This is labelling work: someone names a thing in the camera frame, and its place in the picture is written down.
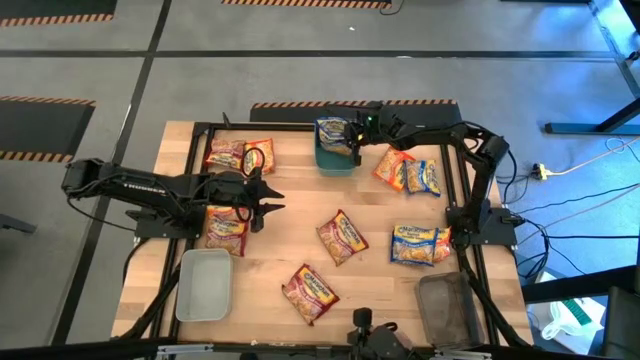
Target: ramen noodle package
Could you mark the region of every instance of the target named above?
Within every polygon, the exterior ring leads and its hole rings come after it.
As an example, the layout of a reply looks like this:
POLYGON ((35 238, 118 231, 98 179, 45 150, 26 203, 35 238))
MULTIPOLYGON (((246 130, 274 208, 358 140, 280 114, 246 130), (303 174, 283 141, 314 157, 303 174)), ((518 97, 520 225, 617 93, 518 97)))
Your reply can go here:
MULTIPOLYGON (((240 209, 240 216, 249 216, 247 209, 240 209)), ((249 224, 241 221, 235 209, 231 207, 207 207, 207 242, 205 246, 213 249, 225 249, 231 255, 244 256, 249 224)))
POLYGON ((316 119, 320 146, 330 152, 341 155, 351 155, 351 148, 347 146, 344 129, 347 120, 339 117, 322 117, 316 119))
POLYGON ((207 164, 240 169, 244 155, 244 140, 211 140, 207 164))
POLYGON ((373 175, 387 182, 397 191, 404 188, 404 161, 415 160, 411 155, 389 147, 373 171, 373 175))
POLYGON ((436 236, 436 249, 433 253, 433 262, 437 263, 446 259, 451 254, 451 228, 438 229, 436 236))
POLYGON ((391 237, 391 262, 433 266, 438 229, 396 225, 391 237))
POLYGON ((310 326, 340 300, 320 275, 307 264, 296 271, 286 286, 282 285, 282 293, 310 326))
POLYGON ((251 173, 251 170, 257 166, 262 165, 262 154, 256 150, 249 151, 250 149, 258 148, 264 153, 264 166, 262 166, 262 174, 268 174, 275 169, 275 158, 273 155, 273 139, 248 141, 244 145, 244 172, 245 174, 251 173))
POLYGON ((415 194, 417 192, 430 192, 440 197, 440 187, 436 179, 436 161, 404 161, 405 178, 407 182, 407 192, 415 194))
POLYGON ((338 214, 333 219, 316 231, 333 261, 336 262, 336 266, 347 261, 351 255, 369 247, 362 234, 342 210, 338 210, 338 214))

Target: white tray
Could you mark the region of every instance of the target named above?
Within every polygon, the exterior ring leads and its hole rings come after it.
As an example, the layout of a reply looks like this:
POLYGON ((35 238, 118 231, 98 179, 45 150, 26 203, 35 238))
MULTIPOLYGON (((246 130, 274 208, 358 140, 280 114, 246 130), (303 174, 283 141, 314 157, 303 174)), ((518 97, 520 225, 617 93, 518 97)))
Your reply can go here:
POLYGON ((215 321, 231 307, 231 255, 224 249, 189 250, 182 255, 176 317, 215 321))

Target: plastic tray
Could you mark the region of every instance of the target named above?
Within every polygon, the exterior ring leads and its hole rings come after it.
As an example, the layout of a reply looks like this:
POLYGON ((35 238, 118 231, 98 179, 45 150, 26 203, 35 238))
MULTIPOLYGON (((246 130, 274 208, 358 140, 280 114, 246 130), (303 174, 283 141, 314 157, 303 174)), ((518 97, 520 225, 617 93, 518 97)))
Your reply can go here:
POLYGON ((462 273, 423 277, 416 285, 416 297, 431 345, 464 350, 483 343, 471 287, 462 273))
POLYGON ((348 156, 326 151, 320 146, 318 127, 314 126, 314 147, 316 165, 323 176, 351 176, 355 165, 348 156))
POLYGON ((231 307, 231 255, 224 249, 185 252, 178 284, 178 320, 224 318, 231 307))

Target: green object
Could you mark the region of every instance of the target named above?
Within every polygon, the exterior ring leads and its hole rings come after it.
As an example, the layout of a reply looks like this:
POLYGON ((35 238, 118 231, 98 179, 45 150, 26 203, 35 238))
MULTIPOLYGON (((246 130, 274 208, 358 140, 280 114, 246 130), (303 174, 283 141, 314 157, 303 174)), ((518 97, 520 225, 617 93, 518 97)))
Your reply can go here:
POLYGON ((351 158, 338 153, 326 151, 320 146, 318 127, 314 127, 314 148, 316 165, 323 176, 351 176, 355 165, 351 158))
POLYGON ((591 322, 591 318, 589 317, 589 315, 587 315, 587 313, 582 310, 580 305, 578 305, 575 300, 563 300, 562 305, 566 306, 567 309, 571 311, 571 314, 576 318, 576 320, 578 320, 578 323, 580 323, 580 325, 584 326, 591 322))

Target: table leg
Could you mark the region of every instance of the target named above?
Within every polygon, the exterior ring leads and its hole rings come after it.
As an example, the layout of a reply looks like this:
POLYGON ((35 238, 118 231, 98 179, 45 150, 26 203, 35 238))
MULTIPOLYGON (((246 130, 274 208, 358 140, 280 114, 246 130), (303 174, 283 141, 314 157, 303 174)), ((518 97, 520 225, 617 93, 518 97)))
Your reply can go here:
POLYGON ((600 124, 547 123, 548 134, 640 136, 640 125, 624 125, 640 114, 640 99, 632 101, 600 124))

